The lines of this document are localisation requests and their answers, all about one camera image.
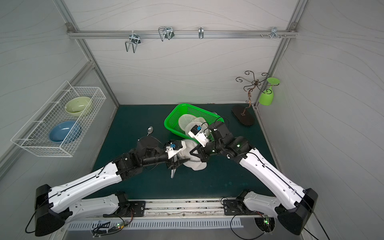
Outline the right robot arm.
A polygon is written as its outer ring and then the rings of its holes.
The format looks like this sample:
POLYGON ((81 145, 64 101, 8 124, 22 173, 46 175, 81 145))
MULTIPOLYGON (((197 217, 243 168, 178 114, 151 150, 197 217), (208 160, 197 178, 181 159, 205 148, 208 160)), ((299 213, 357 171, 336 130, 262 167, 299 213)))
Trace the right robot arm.
POLYGON ((206 161, 212 155, 222 155, 233 160, 256 176, 274 194, 268 197, 244 191, 237 198, 243 211, 277 218, 286 230, 300 235, 314 214, 318 193, 311 188, 304 189, 288 179, 246 138, 234 137, 225 123, 216 121, 208 126, 208 130, 213 137, 212 141, 206 137, 201 126, 193 126, 188 133, 199 142, 195 147, 198 158, 206 161))

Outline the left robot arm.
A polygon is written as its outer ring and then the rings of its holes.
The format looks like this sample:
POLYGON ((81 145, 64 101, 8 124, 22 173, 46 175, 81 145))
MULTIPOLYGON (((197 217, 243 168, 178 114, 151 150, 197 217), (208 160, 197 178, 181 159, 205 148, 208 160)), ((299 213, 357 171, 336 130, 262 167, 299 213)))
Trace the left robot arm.
POLYGON ((192 140, 181 140, 170 141, 163 146, 156 138, 146 136, 129 152, 84 177, 60 186, 38 187, 34 213, 35 236, 49 235, 78 218, 97 215, 134 217, 134 207, 123 192, 94 199, 87 197, 141 174, 147 166, 166 164, 168 169, 174 171, 191 159, 188 154, 196 145, 192 140))

